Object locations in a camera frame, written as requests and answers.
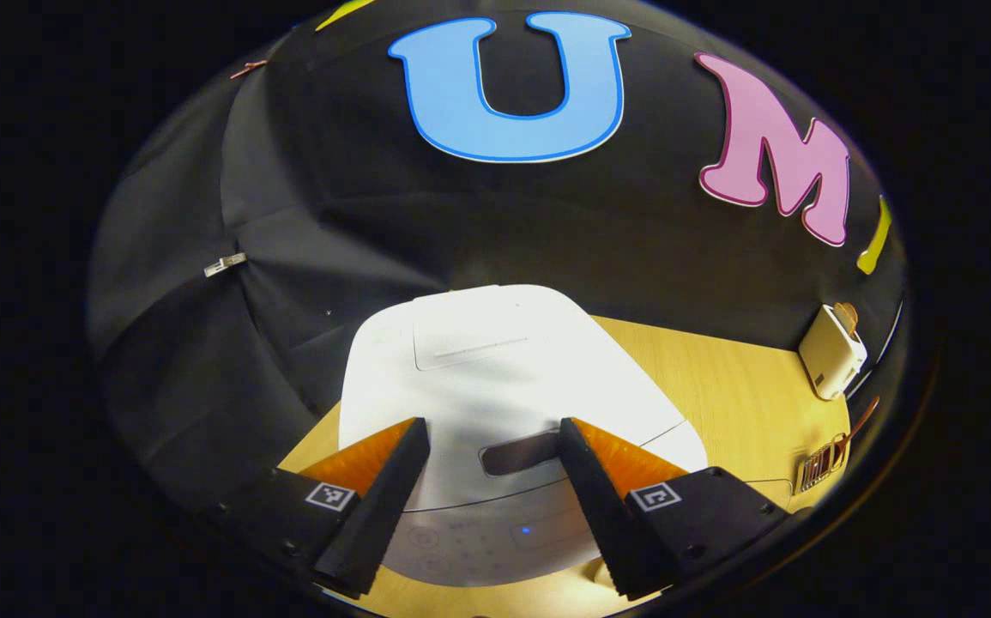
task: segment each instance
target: button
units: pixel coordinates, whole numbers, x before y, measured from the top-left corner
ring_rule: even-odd
[[[420,558],[420,568],[428,573],[445,575],[449,571],[449,564],[440,555],[428,554]]]
[[[438,533],[432,528],[412,528],[408,533],[408,539],[417,548],[429,550],[438,546]]]

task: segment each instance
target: blue letter u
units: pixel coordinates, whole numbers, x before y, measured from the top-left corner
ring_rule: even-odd
[[[625,109],[617,39],[624,24],[580,13],[534,13],[530,27],[553,33],[560,48],[565,98],[538,116],[495,111],[484,98],[480,39],[495,32],[488,19],[425,27],[399,39],[389,55],[404,60],[415,128],[434,148],[486,163],[541,163],[597,148]]]

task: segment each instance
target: wooden table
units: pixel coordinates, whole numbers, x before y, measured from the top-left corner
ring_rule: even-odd
[[[710,465],[729,470],[789,512],[813,505],[835,486],[845,466],[816,488],[792,496],[797,464],[833,435],[849,431],[845,400],[817,398],[796,352],[595,320],[698,430]],[[279,467],[299,472],[334,453],[338,432],[336,404]],[[343,601],[390,618],[581,618],[610,615],[656,597],[625,601],[612,587],[594,582],[599,566],[593,560],[543,578],[471,588],[417,582],[381,567],[369,595]]]

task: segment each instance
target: letter m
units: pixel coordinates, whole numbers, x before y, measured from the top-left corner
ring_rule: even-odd
[[[804,208],[804,227],[831,246],[845,243],[849,207],[849,150],[827,125],[812,118],[802,138],[781,102],[757,77],[716,56],[696,54],[715,75],[727,105],[727,129],[720,163],[700,173],[700,186],[712,196],[754,207],[769,192],[759,173],[762,153],[770,156],[777,211],[789,216],[816,183],[814,203]]]

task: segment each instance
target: clip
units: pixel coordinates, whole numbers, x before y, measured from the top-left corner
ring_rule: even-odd
[[[242,264],[247,262],[247,254],[237,253],[236,255],[229,255],[229,257],[222,257],[217,259],[216,263],[209,264],[205,267],[205,276],[212,277],[222,270],[228,270],[229,266],[235,266],[236,264]]]

